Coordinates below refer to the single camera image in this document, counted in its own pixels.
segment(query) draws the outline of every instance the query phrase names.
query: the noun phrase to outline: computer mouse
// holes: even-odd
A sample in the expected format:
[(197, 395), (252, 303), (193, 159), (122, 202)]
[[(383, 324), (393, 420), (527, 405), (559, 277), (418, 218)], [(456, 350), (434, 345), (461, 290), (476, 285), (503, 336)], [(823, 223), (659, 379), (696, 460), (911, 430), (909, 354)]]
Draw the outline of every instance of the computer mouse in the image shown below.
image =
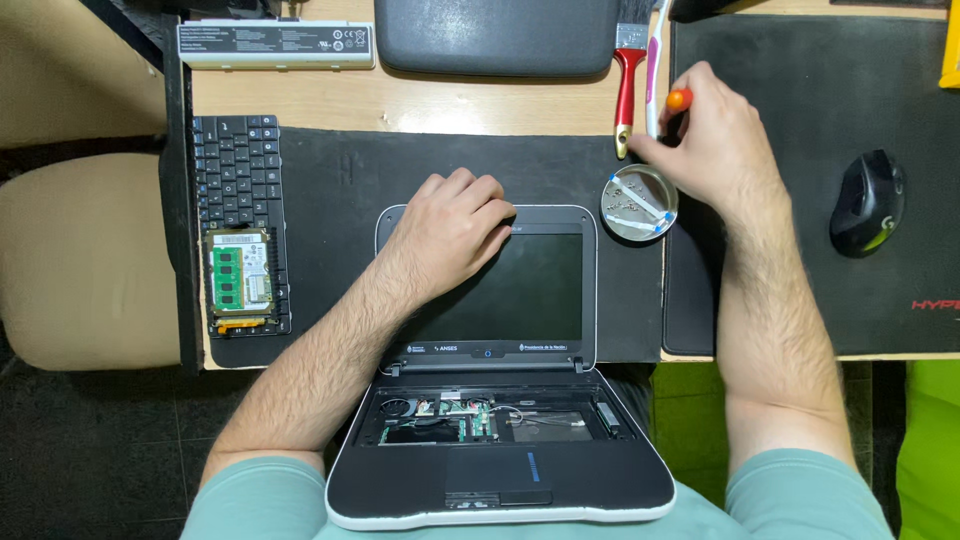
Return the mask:
[(843, 175), (830, 217), (830, 241), (841, 255), (862, 258), (900, 226), (906, 201), (903, 171), (883, 150), (859, 156)]

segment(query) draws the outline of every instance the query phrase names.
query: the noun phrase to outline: wooden desk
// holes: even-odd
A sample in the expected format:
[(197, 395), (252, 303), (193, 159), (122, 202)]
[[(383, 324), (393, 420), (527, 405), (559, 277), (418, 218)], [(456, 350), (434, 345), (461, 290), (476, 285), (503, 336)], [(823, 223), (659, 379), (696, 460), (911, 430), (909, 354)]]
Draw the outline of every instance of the wooden desk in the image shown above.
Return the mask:
[[(947, 20), (946, 10), (832, 6), (828, 0), (745, 0), (729, 12), (791, 15), (873, 15)], [(373, 21), (372, 0), (311, 0), (305, 19)], [(654, 13), (651, 25), (656, 24)], [(669, 81), (670, 35), (664, 30), (657, 97)], [(276, 114), (283, 126), (345, 131), (468, 135), (613, 135), (620, 68), (587, 81), (410, 75), (357, 71), (193, 72), (197, 115)], [(643, 126), (645, 76), (636, 77), (635, 125)], [(218, 369), (204, 335), (205, 369)], [(661, 355), (664, 360), (710, 360)]]

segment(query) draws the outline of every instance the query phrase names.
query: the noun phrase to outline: netbook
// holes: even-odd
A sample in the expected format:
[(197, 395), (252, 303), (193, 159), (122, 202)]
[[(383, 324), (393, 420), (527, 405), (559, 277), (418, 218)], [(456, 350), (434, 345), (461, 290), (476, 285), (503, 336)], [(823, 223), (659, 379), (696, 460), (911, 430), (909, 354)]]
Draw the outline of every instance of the netbook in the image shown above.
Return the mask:
[[(403, 210), (380, 215), (377, 251)], [(637, 522), (673, 506), (670, 472), (595, 369), (593, 217), (518, 206), (512, 227), (384, 356), (329, 475), (334, 524)]]

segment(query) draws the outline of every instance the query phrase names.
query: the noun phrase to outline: hand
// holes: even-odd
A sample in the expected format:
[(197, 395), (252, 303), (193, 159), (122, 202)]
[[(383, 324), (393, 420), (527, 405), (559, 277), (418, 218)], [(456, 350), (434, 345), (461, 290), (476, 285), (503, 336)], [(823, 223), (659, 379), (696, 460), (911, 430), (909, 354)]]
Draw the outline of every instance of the hand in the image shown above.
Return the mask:
[(418, 307), (459, 285), (490, 260), (510, 235), (499, 225), (516, 215), (492, 176), (459, 168), (435, 174), (410, 200), (376, 263)]
[[(693, 91), (680, 145), (669, 148), (648, 135), (635, 135), (630, 149), (728, 222), (769, 205), (771, 197), (784, 200), (786, 189), (756, 108), (717, 79), (705, 61), (688, 69), (673, 87)], [(672, 115), (663, 109), (662, 131)]]

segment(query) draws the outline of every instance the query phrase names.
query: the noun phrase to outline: detached keyboard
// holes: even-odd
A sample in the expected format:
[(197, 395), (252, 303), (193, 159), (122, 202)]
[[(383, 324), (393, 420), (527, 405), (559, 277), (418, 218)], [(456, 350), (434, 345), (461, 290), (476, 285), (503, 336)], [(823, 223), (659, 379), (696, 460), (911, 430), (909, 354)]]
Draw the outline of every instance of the detached keyboard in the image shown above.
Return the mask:
[[(268, 325), (267, 331), (262, 327), (231, 328), (231, 337), (290, 331), (279, 141), (280, 128), (271, 114), (193, 117), (201, 237), (210, 230), (255, 228), (271, 231), (276, 242), (276, 327)], [(208, 332), (211, 337), (223, 337), (212, 327)]]

